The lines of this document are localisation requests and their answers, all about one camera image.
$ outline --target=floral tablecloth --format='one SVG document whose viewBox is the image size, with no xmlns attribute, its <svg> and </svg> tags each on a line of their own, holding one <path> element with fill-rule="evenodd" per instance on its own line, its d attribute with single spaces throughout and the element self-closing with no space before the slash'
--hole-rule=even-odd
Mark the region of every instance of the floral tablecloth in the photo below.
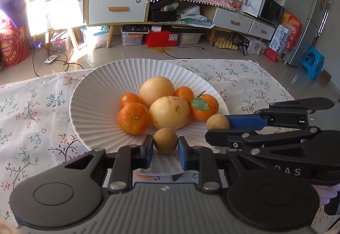
<svg viewBox="0 0 340 234">
<path fill-rule="evenodd" d="M 225 100 L 230 114 L 267 108 L 270 102 L 293 100 L 264 69 L 243 60 L 171 60 L 209 82 Z M 0 217 L 16 225 L 9 206 L 12 189 L 26 178 L 86 152 L 69 116 L 72 92 L 92 69 L 58 73 L 0 87 Z M 286 131 L 267 128 L 266 132 Z M 134 182 L 173 182 L 171 176 Z M 177 182 L 198 182 L 198 172 L 185 172 Z M 313 223 L 323 233 L 336 220 L 322 206 Z"/>
</svg>

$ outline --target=microwave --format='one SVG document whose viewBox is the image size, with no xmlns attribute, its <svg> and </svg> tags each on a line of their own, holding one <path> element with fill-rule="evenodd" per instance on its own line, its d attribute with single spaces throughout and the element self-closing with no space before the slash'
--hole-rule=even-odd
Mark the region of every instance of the microwave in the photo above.
<svg viewBox="0 0 340 234">
<path fill-rule="evenodd" d="M 275 0 L 243 0 L 241 11 L 277 27 L 285 9 Z"/>
</svg>

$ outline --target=blue plastic stool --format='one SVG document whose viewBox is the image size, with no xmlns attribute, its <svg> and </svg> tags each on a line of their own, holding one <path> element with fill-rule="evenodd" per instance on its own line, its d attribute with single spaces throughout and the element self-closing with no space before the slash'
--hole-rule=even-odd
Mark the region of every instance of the blue plastic stool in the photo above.
<svg viewBox="0 0 340 234">
<path fill-rule="evenodd" d="M 307 77 L 311 80 L 317 80 L 321 73 L 324 62 L 325 57 L 322 56 L 315 48 L 310 47 L 310 49 L 307 51 L 307 56 L 302 63 L 302 66 L 308 71 Z"/>
</svg>

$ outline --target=white plate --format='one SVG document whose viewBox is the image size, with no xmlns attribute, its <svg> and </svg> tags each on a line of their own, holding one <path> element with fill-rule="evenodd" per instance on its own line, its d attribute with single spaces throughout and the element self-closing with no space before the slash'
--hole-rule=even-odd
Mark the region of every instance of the white plate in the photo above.
<svg viewBox="0 0 340 234">
<path fill-rule="evenodd" d="M 107 153 L 117 152 L 125 145 L 141 145 L 147 134 L 153 135 L 157 129 L 149 127 L 142 135 L 125 133 L 118 126 L 119 99 L 124 93 L 139 93 L 141 85 L 149 78 L 164 76 L 172 81 L 175 89 L 190 87 L 195 95 L 203 91 L 213 95 L 220 104 L 219 113 L 229 111 L 220 94 L 205 80 L 189 70 L 164 61 L 147 59 L 120 60 L 103 65 L 89 73 L 75 88 L 70 102 L 70 118 L 74 131 L 89 150 L 104 148 Z M 205 141 L 205 123 L 190 119 L 178 136 L 184 136 L 190 146 L 210 147 L 219 152 L 220 147 L 212 147 Z M 183 173 L 177 150 L 172 154 L 160 154 L 154 149 L 151 167 L 138 169 L 135 173 L 149 176 L 168 176 Z"/>
</svg>

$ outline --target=yellow round fruit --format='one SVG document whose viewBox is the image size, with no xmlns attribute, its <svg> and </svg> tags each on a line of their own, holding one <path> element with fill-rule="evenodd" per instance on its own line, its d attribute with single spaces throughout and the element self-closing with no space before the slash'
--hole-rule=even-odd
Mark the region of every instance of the yellow round fruit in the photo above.
<svg viewBox="0 0 340 234">
<path fill-rule="evenodd" d="M 179 129 L 190 118 L 188 103 L 179 97 L 166 96 L 156 100 L 150 107 L 151 121 L 158 129 Z"/>
<path fill-rule="evenodd" d="M 174 130 L 164 128 L 158 130 L 153 136 L 156 149 L 162 154 L 170 154 L 177 147 L 177 134 Z"/>
<path fill-rule="evenodd" d="M 139 97 L 144 101 L 146 107 L 150 107 L 154 101 L 164 96 L 173 96 L 175 88 L 166 77 L 153 77 L 140 87 Z"/>
<path fill-rule="evenodd" d="M 222 114 L 215 114 L 207 121 L 207 130 L 228 130 L 230 129 L 229 120 Z"/>
</svg>

